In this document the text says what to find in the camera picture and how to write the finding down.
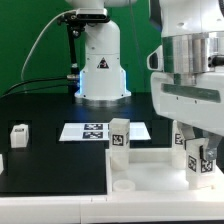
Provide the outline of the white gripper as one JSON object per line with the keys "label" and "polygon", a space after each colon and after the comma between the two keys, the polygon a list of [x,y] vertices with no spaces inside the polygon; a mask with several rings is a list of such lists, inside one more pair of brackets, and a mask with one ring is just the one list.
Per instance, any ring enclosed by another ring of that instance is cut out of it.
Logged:
{"label": "white gripper", "polygon": [[216,160],[224,136],[224,73],[199,74],[195,86],[181,86],[174,84],[172,74],[153,72],[151,93],[156,113],[179,121],[177,128],[184,148],[189,140],[195,139],[192,126],[206,130],[202,159]]}

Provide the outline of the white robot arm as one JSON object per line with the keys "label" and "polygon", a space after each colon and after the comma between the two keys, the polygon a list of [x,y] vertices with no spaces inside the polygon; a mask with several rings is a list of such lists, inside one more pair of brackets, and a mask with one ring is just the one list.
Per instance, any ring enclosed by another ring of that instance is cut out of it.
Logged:
{"label": "white robot arm", "polygon": [[[77,96],[112,100],[125,91],[118,71],[119,28],[107,17],[109,7],[140,0],[66,0],[74,21],[84,28],[85,66]],[[224,0],[148,0],[139,11],[148,18],[138,27],[140,44],[148,46],[147,67],[155,111],[189,129],[208,133],[200,147],[204,160],[216,158],[224,137]]]}

